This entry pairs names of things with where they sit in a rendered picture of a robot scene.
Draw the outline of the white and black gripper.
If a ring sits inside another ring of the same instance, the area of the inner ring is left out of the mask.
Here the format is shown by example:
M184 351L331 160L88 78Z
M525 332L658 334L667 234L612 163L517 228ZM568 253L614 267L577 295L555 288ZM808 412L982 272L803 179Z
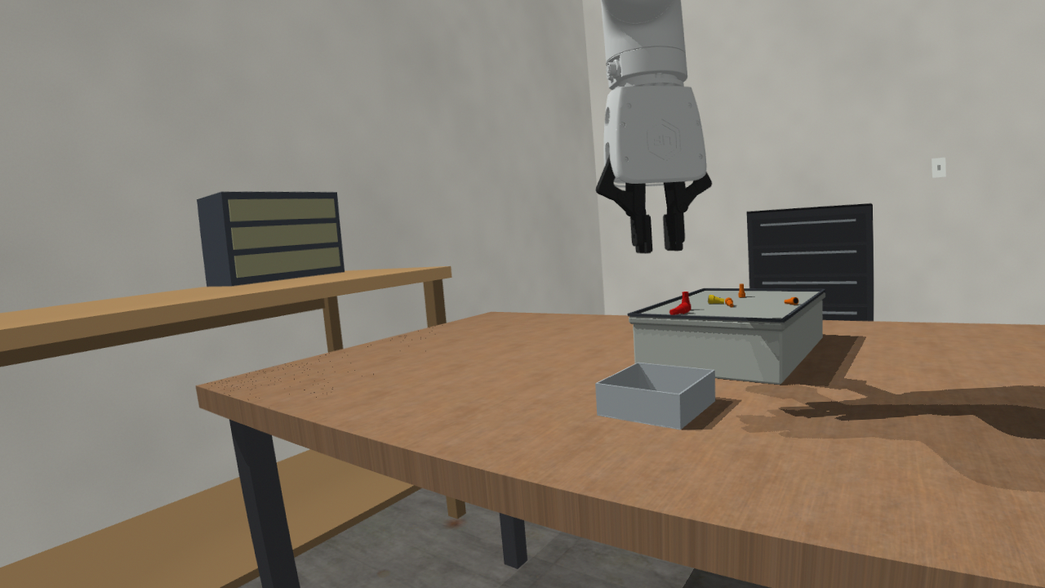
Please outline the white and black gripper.
M693 181L687 190L686 181ZM665 250L682 251L683 213L712 185L693 89L675 78L622 83L606 100L604 170L596 191L616 201L630 216L632 246L637 253L652 251L646 186L658 185L664 186L667 198Z

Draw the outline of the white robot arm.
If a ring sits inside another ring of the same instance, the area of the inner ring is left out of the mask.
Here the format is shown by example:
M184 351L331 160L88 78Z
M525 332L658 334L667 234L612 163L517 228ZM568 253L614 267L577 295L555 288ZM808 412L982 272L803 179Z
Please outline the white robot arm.
M601 0L601 5L611 90L646 78L686 81L682 0Z

